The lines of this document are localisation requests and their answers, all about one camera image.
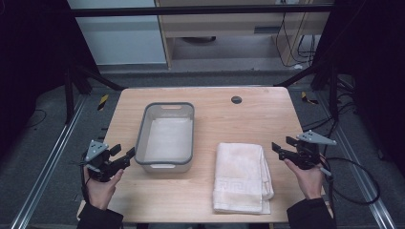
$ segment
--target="white towel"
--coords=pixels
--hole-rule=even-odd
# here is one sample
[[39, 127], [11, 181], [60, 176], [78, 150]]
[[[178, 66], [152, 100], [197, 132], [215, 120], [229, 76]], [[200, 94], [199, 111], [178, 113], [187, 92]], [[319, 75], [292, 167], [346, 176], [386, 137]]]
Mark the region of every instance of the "white towel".
[[245, 143], [220, 143], [217, 148], [214, 210], [270, 214], [274, 196], [263, 148]]

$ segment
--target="white cabinet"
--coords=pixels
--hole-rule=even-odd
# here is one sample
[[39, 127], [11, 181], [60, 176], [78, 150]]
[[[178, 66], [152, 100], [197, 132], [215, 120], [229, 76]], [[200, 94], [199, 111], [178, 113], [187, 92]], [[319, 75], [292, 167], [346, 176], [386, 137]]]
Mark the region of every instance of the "white cabinet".
[[[155, 7], [154, 0], [68, 0], [72, 9]], [[157, 16], [77, 17], [98, 66], [166, 64]]]

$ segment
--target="gray floor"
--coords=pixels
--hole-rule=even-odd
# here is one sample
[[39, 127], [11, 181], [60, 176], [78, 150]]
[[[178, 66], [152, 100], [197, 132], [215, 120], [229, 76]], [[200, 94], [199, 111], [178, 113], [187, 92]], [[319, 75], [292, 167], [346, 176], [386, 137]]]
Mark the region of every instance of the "gray floor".
[[[165, 71], [139, 71], [138, 73], [105, 74], [106, 77], [126, 87], [187, 87], [187, 86], [236, 86], [272, 85], [298, 73], [294, 67], [285, 67], [268, 37], [217, 37], [211, 43], [190, 43], [179, 39], [174, 52], [173, 66]], [[306, 58], [300, 66], [306, 67]], [[296, 113], [307, 129], [314, 121], [328, 117], [328, 110], [321, 104], [304, 102], [301, 92], [309, 98], [322, 101], [327, 90], [313, 93], [309, 87], [310, 76], [289, 88]], [[63, 228], [75, 227], [75, 214], [80, 202], [79, 170], [72, 161], [79, 161], [91, 139], [102, 139], [108, 128], [119, 99], [119, 92], [112, 91], [95, 81], [91, 95], [75, 93], [75, 101], [84, 101], [82, 112], [73, 131], [56, 159], [48, 184], [44, 187], [34, 211], [29, 215], [30, 227]], [[98, 111], [100, 98], [109, 95], [103, 111]], [[56, 88], [37, 99], [37, 112], [28, 127], [12, 147], [11, 157], [1, 162], [0, 167], [0, 225], [8, 225], [17, 216], [32, 187], [37, 184], [42, 168], [47, 163], [53, 146], [64, 130], [65, 100], [63, 88]], [[343, 96], [341, 105], [351, 102]], [[329, 132], [331, 122], [316, 129], [319, 134]], [[331, 138], [338, 142], [344, 137], [349, 148], [355, 152], [360, 163], [369, 169], [381, 187], [382, 205], [361, 206], [352, 204], [339, 196], [335, 197], [336, 217], [339, 228], [405, 228], [405, 179], [391, 161], [380, 160], [369, 132], [355, 106], [350, 106], [340, 115], [338, 129]], [[346, 156], [344, 144], [329, 147], [327, 156]], [[363, 199], [362, 180], [356, 179], [352, 166], [331, 162], [335, 187], [345, 195]], [[378, 211], [389, 213], [394, 226], [378, 224]], [[275, 228], [288, 228], [276, 224]]]

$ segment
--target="wooden table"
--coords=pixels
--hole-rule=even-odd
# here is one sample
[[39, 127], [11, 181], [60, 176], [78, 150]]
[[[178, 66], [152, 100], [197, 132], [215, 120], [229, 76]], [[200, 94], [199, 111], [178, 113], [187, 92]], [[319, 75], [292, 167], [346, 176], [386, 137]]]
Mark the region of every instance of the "wooden table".
[[[242, 103], [231, 102], [233, 96]], [[190, 102], [195, 107], [194, 156], [183, 174], [148, 174], [131, 161], [109, 208], [129, 222], [285, 222], [286, 210], [304, 198], [295, 175], [271, 150], [274, 141], [285, 149], [286, 136], [302, 133], [285, 88], [147, 88], [121, 94], [105, 142], [121, 144], [123, 156], [134, 147], [145, 107], [152, 102]], [[275, 196], [271, 215], [215, 213], [212, 191], [216, 148], [220, 142], [264, 147]]]

